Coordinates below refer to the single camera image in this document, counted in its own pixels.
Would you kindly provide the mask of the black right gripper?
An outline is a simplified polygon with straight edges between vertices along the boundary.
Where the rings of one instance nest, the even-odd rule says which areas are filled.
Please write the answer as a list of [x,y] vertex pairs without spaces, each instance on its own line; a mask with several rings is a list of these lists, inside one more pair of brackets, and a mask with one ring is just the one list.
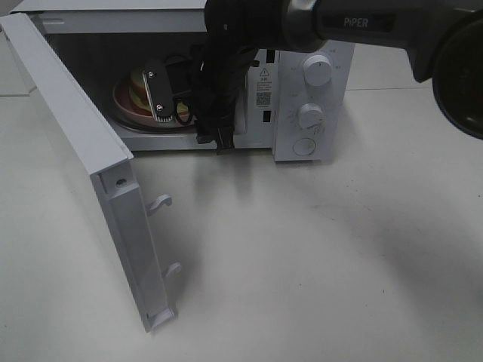
[[174,124],[174,99],[184,102],[195,118],[197,142],[215,143],[216,153],[234,148],[235,108],[258,47],[229,41],[206,41],[191,47],[188,60],[166,65],[148,59],[143,81],[156,124]]

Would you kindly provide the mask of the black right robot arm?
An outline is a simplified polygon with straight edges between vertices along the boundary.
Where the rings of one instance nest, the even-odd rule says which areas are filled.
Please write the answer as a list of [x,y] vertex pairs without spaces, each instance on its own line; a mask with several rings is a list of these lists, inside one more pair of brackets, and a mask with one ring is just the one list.
[[404,50],[414,79],[432,81],[444,116],[482,136],[480,1],[208,1],[207,36],[188,74],[199,143],[234,148],[235,99],[261,49],[310,53],[326,41]]

